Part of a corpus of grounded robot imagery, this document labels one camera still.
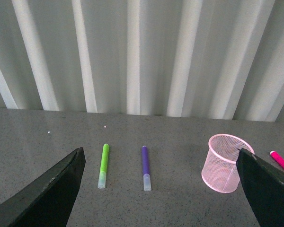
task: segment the green marker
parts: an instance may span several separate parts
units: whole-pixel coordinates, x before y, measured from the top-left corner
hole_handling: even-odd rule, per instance
[[[109,145],[106,143],[103,146],[98,188],[105,188],[108,152],[109,152]]]

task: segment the pen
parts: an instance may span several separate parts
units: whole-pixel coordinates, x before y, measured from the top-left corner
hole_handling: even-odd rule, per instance
[[[98,181],[98,188],[100,189],[105,188],[108,152],[109,152],[109,145],[106,143],[103,146],[102,158],[101,158],[100,174],[99,174],[99,181]]]
[[[270,152],[270,155],[284,169],[284,159],[274,150]]]
[[[142,166],[144,191],[151,191],[150,164],[148,161],[148,151],[146,146],[142,147]]]

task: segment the pink wire mesh basket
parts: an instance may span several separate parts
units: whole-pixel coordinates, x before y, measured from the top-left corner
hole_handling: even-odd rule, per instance
[[[236,167],[238,149],[245,148],[253,154],[254,150],[244,140],[228,134],[212,136],[208,145],[209,151],[201,173],[203,181],[217,192],[235,191],[240,182]]]

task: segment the table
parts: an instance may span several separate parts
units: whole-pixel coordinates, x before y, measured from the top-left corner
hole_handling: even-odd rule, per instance
[[[284,123],[0,109],[0,203],[83,147],[86,165],[68,227],[248,226],[259,224],[241,184],[213,191],[201,170],[218,133],[255,154],[284,157]],[[110,145],[106,188],[97,188],[103,144]],[[141,147],[149,149],[152,191],[143,190]]]

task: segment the corrugated wall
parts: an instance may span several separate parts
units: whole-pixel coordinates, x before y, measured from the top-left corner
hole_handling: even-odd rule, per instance
[[[0,107],[284,121],[284,0],[0,0]]]

